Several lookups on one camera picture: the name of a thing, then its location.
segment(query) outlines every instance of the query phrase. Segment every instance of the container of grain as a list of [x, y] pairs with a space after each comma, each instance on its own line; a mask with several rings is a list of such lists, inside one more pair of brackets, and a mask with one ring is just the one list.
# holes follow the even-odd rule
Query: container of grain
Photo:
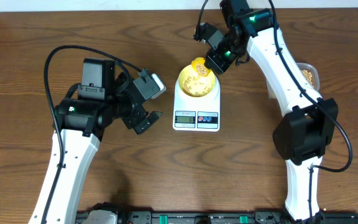
[[[301, 70], [302, 74], [305, 76], [306, 79], [310, 80], [310, 84], [313, 85], [314, 89], [316, 91], [319, 91], [320, 89], [320, 80], [318, 78], [318, 72], [317, 69], [314, 68], [314, 66], [308, 64], [308, 63], [296, 63]], [[277, 99], [276, 95], [274, 94], [272, 87], [270, 87], [269, 83], [266, 80], [267, 84], [267, 90], [268, 90], [268, 97], [270, 99]]]

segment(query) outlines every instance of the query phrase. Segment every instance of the clear plastic container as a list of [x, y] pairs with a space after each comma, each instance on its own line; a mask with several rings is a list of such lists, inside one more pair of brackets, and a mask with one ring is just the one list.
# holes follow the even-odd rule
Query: clear plastic container
[[[311, 82], [314, 85], [314, 89], [316, 91], [319, 91], [320, 89], [320, 79], [318, 78], [318, 72], [317, 69], [314, 68], [314, 66], [308, 64], [308, 63], [296, 63], [299, 67], [299, 69], [302, 70], [306, 70], [308, 72], [311, 73]], [[274, 94], [272, 87], [270, 86], [270, 84], [267, 82], [266, 80], [266, 84], [267, 84], [267, 90], [268, 90], [268, 97], [269, 99], [277, 99], [276, 95]]]

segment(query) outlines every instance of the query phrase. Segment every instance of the wood grain surface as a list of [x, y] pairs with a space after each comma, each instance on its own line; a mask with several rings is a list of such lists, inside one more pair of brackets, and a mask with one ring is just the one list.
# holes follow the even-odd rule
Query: wood grain surface
[[[94, 47], [158, 73], [167, 92], [145, 104], [164, 116], [137, 136], [122, 121], [106, 130], [79, 209], [98, 202], [154, 210], [283, 208], [287, 172], [272, 132], [281, 120], [255, 62], [220, 77], [218, 133], [172, 129], [173, 92], [182, 68], [208, 50], [192, 40], [198, 11], [0, 13], [0, 223], [27, 223], [44, 181], [52, 118], [42, 71], [59, 45]], [[220, 11], [203, 21], [226, 30]], [[314, 65], [321, 94], [335, 98], [338, 120], [354, 146], [352, 167], [319, 172], [318, 202], [329, 211], [358, 212], [358, 9], [279, 9], [278, 21], [298, 62]], [[82, 62], [95, 54], [66, 50], [50, 66], [54, 103], [81, 80]], [[341, 167], [347, 150], [336, 131], [323, 165]]]

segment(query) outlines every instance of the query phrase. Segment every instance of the white digital scale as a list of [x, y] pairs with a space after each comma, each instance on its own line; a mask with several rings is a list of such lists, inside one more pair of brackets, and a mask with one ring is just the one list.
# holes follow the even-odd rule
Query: white digital scale
[[194, 72], [191, 65], [184, 68], [175, 85], [173, 128], [177, 131], [219, 131], [221, 121], [221, 87], [215, 77], [214, 88], [205, 96], [187, 95], [179, 85], [181, 76]]

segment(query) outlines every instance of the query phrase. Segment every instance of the wooden tabletop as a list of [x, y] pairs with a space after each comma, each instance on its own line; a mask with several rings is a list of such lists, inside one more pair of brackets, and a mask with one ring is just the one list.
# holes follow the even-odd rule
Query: wooden tabletop
[[[42, 71], [47, 55], [65, 44], [94, 47], [148, 68], [167, 86], [144, 105], [164, 112], [144, 134], [137, 136], [119, 120], [107, 128], [79, 209], [98, 202], [154, 210], [283, 208], [287, 170], [272, 141], [282, 117], [255, 62], [232, 66], [220, 77], [219, 132], [172, 128], [175, 80], [208, 50], [191, 38], [198, 13], [0, 13], [0, 223], [28, 222], [37, 203], [53, 133]], [[203, 21], [226, 30], [220, 11], [206, 11]], [[319, 206], [358, 212], [358, 9], [280, 9], [278, 21], [295, 60], [317, 68], [320, 92], [335, 98], [338, 121], [354, 147], [349, 170], [319, 172]], [[85, 57], [99, 56], [65, 50], [53, 58], [49, 80], [55, 105], [80, 82]], [[346, 160], [336, 131], [323, 165], [339, 168]]]

